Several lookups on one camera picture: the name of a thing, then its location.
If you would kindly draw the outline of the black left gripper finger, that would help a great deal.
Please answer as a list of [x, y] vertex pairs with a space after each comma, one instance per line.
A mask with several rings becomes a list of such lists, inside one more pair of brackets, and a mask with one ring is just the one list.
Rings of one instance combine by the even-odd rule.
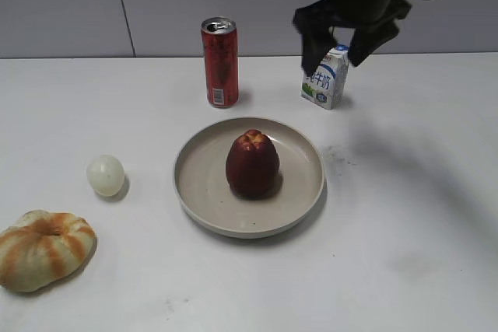
[[328, 28], [305, 30], [300, 35], [302, 40], [301, 67], [306, 75], [312, 75], [326, 54], [337, 45], [337, 40]]

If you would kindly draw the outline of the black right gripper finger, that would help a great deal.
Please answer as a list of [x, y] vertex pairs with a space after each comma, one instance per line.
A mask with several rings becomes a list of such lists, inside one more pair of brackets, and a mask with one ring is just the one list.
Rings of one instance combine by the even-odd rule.
[[350, 64], [358, 67], [376, 49], [394, 39], [399, 34], [395, 23], [384, 23], [373, 29], [355, 30], [349, 46]]

